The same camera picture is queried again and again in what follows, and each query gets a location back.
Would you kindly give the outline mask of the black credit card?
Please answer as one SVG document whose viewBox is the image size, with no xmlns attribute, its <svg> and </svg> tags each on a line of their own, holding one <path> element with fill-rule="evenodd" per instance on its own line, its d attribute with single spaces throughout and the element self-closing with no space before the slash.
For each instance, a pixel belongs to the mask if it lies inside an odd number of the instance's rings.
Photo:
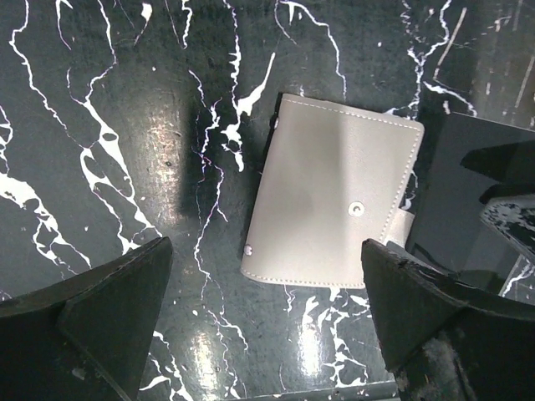
<svg viewBox="0 0 535 401">
<path fill-rule="evenodd" d="M 450 114 L 405 248 L 459 281 L 498 293 L 519 254 L 480 214 L 494 197 L 533 191 L 533 131 Z"/>
</svg>

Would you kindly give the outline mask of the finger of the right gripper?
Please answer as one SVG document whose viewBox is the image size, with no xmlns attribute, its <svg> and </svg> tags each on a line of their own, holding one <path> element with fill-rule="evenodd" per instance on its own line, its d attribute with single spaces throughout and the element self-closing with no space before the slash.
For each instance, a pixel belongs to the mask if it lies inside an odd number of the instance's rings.
<svg viewBox="0 0 535 401">
<path fill-rule="evenodd" d="M 480 220 L 534 261 L 534 141 L 471 150 L 461 165 L 495 181 L 479 198 Z"/>
</svg>

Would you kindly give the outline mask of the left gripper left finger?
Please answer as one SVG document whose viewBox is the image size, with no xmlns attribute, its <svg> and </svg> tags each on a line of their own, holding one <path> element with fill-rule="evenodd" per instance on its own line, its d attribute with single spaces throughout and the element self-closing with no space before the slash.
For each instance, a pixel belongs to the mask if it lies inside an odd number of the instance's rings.
<svg viewBox="0 0 535 401">
<path fill-rule="evenodd" d="M 3 400 L 135 400 L 171 274 L 156 238 L 1 303 Z"/>
</svg>

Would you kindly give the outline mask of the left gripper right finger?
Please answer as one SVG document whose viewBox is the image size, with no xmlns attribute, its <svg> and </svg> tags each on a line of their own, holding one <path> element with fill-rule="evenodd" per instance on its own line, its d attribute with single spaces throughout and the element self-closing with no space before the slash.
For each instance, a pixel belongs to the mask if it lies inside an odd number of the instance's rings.
<svg viewBox="0 0 535 401">
<path fill-rule="evenodd" d="M 402 400 L 532 400 L 534 307 L 368 239 L 364 283 Z"/>
</svg>

